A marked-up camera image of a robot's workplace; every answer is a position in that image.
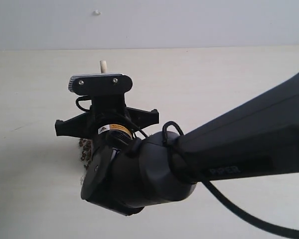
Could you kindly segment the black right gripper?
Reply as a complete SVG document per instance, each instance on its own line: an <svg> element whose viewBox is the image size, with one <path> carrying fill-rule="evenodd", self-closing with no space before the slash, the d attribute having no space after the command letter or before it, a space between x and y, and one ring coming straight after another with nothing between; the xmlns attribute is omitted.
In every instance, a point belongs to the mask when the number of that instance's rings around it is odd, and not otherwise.
<svg viewBox="0 0 299 239"><path fill-rule="evenodd" d="M157 109L145 111L126 106L124 94L89 96L90 114L83 113L66 121L57 120L54 124L56 136L91 139L98 129L108 124L110 129L130 134L127 113L131 121L140 129L159 124Z"/></svg>

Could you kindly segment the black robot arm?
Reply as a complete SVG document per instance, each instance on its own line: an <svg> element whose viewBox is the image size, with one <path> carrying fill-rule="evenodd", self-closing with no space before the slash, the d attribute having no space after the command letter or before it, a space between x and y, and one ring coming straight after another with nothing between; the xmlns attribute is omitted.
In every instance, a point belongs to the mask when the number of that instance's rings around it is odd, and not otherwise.
<svg viewBox="0 0 299 239"><path fill-rule="evenodd" d="M144 139L135 133L157 124L159 113L126 106L132 85L118 73L69 80L69 91L91 105L57 120L55 131L91 141L83 200L129 216L186 199L199 176L215 181L299 173L299 73L189 133L168 131L173 122L167 122Z"/></svg>

